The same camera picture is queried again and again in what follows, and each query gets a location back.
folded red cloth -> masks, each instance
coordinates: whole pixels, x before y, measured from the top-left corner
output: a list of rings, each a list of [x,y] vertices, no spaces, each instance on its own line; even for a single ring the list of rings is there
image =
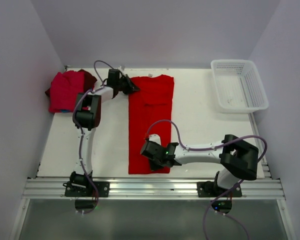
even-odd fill
[[[58,72],[51,82],[51,87],[45,91],[50,97],[49,112],[73,112],[77,95],[93,88],[96,81],[94,76],[83,69]]]
[[[140,91],[129,95],[129,174],[167,174],[170,168],[151,171],[149,161],[140,155],[145,143],[145,134],[154,122],[171,120],[174,78],[167,75],[158,77],[133,77],[131,79]],[[162,122],[155,125],[150,134],[158,134],[161,144],[166,147],[171,141],[171,125]]]

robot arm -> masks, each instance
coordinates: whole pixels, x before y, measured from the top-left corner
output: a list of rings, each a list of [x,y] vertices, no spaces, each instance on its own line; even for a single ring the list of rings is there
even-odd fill
[[[79,103],[74,115],[74,123],[78,133],[78,148],[81,156],[78,156],[74,170],[69,181],[64,184],[66,197],[86,197],[92,194],[92,148],[93,137],[96,128],[101,121],[101,106],[107,100],[113,99],[119,92],[132,94],[140,89],[134,85],[128,75],[123,75],[118,69],[109,69],[107,84],[88,93],[82,100],[84,93],[78,94],[76,105]]]
[[[237,139],[228,134],[223,140],[202,145],[186,145],[183,148],[179,143],[172,142],[166,147],[161,146],[160,137],[152,134],[146,139],[140,154],[149,159],[153,171],[190,163],[216,163],[222,164],[225,169],[217,172],[213,186],[209,186],[216,194],[230,189],[239,180],[257,179],[258,153],[257,147],[240,140],[224,147],[215,148]]]

metal frame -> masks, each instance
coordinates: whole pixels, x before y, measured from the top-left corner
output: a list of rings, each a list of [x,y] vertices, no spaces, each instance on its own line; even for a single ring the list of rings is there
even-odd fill
[[[276,202],[278,203],[281,219],[282,219],[283,226],[284,226],[286,235],[288,237],[288,240],[297,239],[294,227],[292,225],[291,218],[290,218],[289,213],[288,213],[286,200],[278,199]]]
[[[29,179],[22,197],[25,199],[71,199],[64,196],[65,188],[62,184],[67,180],[67,178]],[[104,199],[198,200],[197,182],[213,181],[213,179],[94,178],[93,181],[110,182],[109,196]],[[285,199],[280,180],[246,181],[241,184],[241,189],[243,197],[237,200]]]
[[[259,135],[254,115],[249,114],[253,134]],[[263,150],[260,140],[256,140],[257,147]],[[277,200],[282,222],[289,240],[295,240],[296,235],[289,217],[285,194],[280,180],[271,179],[271,173],[266,158],[261,160],[265,178],[255,181],[244,181],[241,184],[244,200]],[[104,200],[212,200],[213,198],[198,197],[197,182],[213,181],[212,178],[94,178],[93,181],[109,181],[109,196]],[[21,205],[10,235],[10,240],[20,237],[31,199],[69,199],[65,197],[63,183],[68,181],[62,177],[38,177],[28,179],[22,195]]]
[[[25,222],[30,199],[22,199],[9,236],[9,240],[18,240]]]

basket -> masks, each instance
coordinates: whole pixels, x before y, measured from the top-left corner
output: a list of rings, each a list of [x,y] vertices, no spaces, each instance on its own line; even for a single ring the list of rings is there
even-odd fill
[[[216,96],[223,113],[253,113],[269,107],[256,65],[248,60],[213,60]]]

white table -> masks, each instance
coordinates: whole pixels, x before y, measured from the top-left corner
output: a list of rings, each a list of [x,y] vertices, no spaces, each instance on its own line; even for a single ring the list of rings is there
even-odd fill
[[[93,68],[85,68],[92,73]],[[100,68],[103,78],[107,68]],[[178,125],[184,144],[204,144],[222,140],[225,134],[238,137],[253,134],[248,114],[222,114],[215,106],[211,69],[126,69],[130,77],[169,75],[174,77],[171,119]],[[214,163],[192,163],[174,166],[169,174],[129,175],[128,97],[120,93],[103,103],[101,123],[93,140],[93,177],[105,178],[213,178],[224,167]],[[174,128],[171,141],[177,141]],[[256,145],[254,139],[247,142]],[[66,177],[72,173],[78,158],[78,135],[71,113],[56,113],[42,156],[38,177]],[[264,178],[261,163],[258,178]]]

